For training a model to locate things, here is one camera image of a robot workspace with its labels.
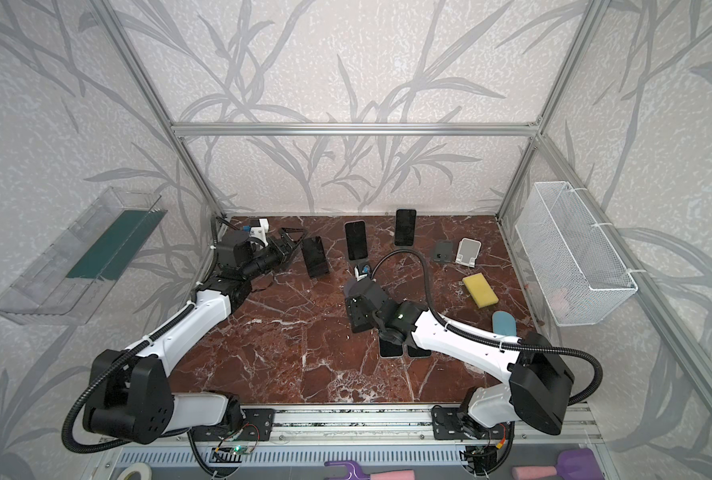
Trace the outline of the white-edged phone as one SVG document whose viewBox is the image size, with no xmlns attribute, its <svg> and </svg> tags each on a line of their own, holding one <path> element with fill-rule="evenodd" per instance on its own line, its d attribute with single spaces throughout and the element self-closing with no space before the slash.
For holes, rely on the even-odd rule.
<svg viewBox="0 0 712 480">
<path fill-rule="evenodd" d="M 389 341 L 379 340 L 379 354 L 381 358 L 396 358 L 404 355 L 404 346 Z"/>
</svg>

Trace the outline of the teal phone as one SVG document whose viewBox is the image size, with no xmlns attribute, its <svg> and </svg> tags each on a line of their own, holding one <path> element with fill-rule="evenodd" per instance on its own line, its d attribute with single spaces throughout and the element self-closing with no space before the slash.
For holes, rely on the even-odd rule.
<svg viewBox="0 0 712 480">
<path fill-rule="evenodd" d="M 432 355 L 430 350 L 414 347 L 412 345 L 406 346 L 406 353 L 410 358 L 428 358 Z"/>
</svg>

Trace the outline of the white folding phone stand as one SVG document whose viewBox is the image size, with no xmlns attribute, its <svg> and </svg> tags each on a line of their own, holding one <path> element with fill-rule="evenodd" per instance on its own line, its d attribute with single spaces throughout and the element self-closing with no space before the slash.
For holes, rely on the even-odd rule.
<svg viewBox="0 0 712 480">
<path fill-rule="evenodd" d="M 455 262 L 459 265 L 474 268 L 481 250 L 478 240 L 463 238 L 458 244 Z"/>
</svg>

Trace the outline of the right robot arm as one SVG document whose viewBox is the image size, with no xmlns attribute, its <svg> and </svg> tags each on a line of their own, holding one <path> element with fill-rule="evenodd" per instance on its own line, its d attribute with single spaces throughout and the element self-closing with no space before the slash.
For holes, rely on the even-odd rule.
<svg viewBox="0 0 712 480">
<path fill-rule="evenodd" d="M 560 434 L 567 408 L 601 386 L 600 361 L 582 350 L 555 347 L 536 332 L 524 338 L 498 335 L 441 315 L 423 255 L 410 248 L 397 252 L 419 261 L 424 302 L 398 302 L 377 282 L 375 270 L 359 273 L 344 287 L 353 332 L 376 331 L 384 357 L 439 353 L 496 378 L 492 387 L 470 389 L 461 403 L 457 416 L 469 432 L 522 421 L 542 433 Z"/>
</svg>

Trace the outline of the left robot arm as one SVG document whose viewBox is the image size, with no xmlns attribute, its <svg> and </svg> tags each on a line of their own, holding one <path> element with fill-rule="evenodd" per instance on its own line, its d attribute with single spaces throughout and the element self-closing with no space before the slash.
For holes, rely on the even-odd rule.
<svg viewBox="0 0 712 480">
<path fill-rule="evenodd" d="M 107 349 L 94 360 L 88 387 L 64 421 L 63 445 L 91 454 L 150 444 L 194 427 L 241 430 L 237 397 L 175 393 L 169 378 L 185 355 L 244 303 L 254 279 L 292 263 L 306 236 L 303 228 L 283 228 L 265 239 L 246 230 L 225 232 L 212 247 L 205 278 L 181 310 L 127 348 Z"/>
</svg>

